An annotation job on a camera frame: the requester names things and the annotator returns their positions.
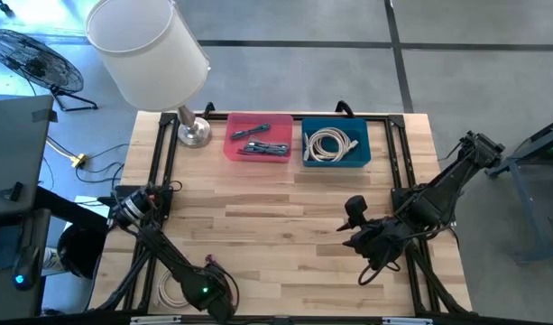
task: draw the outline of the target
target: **concrete floor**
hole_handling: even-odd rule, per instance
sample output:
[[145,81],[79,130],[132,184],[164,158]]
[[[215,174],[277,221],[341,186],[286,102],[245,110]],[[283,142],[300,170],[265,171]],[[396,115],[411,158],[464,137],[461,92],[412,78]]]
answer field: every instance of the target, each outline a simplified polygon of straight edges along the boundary
[[[553,44],[553,0],[392,2],[402,42]],[[127,142],[135,112],[81,38],[94,1],[8,3],[16,17],[0,13],[0,27],[59,40],[51,47],[72,61],[86,81],[80,95],[100,105],[95,112],[59,112],[60,122],[51,126],[51,136],[77,153],[98,153]],[[180,8],[200,40],[391,40],[383,0],[180,0]],[[212,70],[190,103],[195,109],[214,101],[221,110],[326,111],[343,99],[356,111],[403,112],[390,49],[206,47],[205,51]],[[439,156],[446,155],[468,130],[487,134],[510,153],[553,121],[553,52],[405,50],[402,56],[413,109],[429,114]],[[0,64],[0,94],[30,96],[31,90]],[[118,121],[118,127],[108,127],[108,121]],[[109,192],[107,183],[78,182],[55,152],[47,150],[45,156],[55,176],[54,191],[60,195],[74,199]],[[125,148],[103,156],[91,168],[124,158]],[[111,173],[95,175],[106,176]],[[41,179],[50,181],[45,168]],[[466,186],[456,214],[475,311],[553,322],[553,260],[517,266],[510,258],[513,252],[533,248],[510,176],[496,181],[476,176]],[[63,224],[55,220],[51,244],[61,229]],[[81,311],[89,286],[70,274],[52,276],[44,306]]]

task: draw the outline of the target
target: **table lamp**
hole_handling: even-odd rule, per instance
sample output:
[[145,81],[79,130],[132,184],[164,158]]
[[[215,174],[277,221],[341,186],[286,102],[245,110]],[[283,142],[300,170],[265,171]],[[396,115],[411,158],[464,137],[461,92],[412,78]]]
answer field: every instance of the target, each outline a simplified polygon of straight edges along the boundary
[[204,86],[209,61],[171,0],[102,0],[91,10],[86,35],[132,106],[178,110],[178,138],[206,145],[209,123],[185,104]]

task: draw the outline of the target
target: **fan grille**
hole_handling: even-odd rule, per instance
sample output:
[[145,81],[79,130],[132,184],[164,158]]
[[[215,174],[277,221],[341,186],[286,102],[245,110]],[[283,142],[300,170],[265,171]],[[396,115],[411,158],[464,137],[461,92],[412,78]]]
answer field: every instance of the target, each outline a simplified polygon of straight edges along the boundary
[[73,94],[84,88],[81,73],[68,60],[18,32],[0,29],[0,62],[52,92]]

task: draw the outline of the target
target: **silver lamp base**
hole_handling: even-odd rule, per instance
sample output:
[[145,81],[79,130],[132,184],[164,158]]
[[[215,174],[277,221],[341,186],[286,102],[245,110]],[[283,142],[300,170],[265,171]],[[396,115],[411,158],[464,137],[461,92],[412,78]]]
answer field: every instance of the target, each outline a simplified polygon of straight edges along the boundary
[[178,127],[178,139],[190,148],[203,147],[212,139],[210,124],[204,118],[196,117],[193,126],[182,124]]

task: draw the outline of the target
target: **butcher block tabletop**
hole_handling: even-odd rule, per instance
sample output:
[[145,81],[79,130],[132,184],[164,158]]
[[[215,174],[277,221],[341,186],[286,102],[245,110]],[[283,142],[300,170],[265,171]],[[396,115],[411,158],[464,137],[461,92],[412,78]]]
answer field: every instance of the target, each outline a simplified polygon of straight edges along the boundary
[[[144,185],[152,162],[159,113],[140,112],[125,161],[123,185]],[[428,182],[439,173],[437,156],[424,114],[404,115],[416,180]],[[344,204],[363,195],[367,218],[391,215],[391,165],[384,124],[368,123],[372,160],[364,168],[304,167],[300,121],[294,121],[289,163],[232,162],[223,153],[226,121],[211,121],[213,138],[199,149],[177,146],[171,179],[183,189],[173,194],[165,235],[195,265],[208,254],[234,276],[241,293],[236,315],[407,316],[413,315],[404,256],[399,272],[387,268],[370,284],[357,278],[366,261],[342,246],[352,234],[336,232],[346,222]],[[168,152],[168,127],[158,180]],[[401,160],[400,138],[393,130]],[[401,168],[403,186],[406,175]],[[107,236],[90,308],[99,306],[127,273],[134,238],[117,228]],[[456,241],[449,232],[429,241],[435,273],[466,309],[471,304]],[[142,295],[144,271],[138,278],[134,307]],[[170,310],[157,299],[165,272],[158,262],[150,313],[198,314],[192,307]],[[423,301],[427,287],[419,276]],[[180,286],[169,280],[172,298]]]

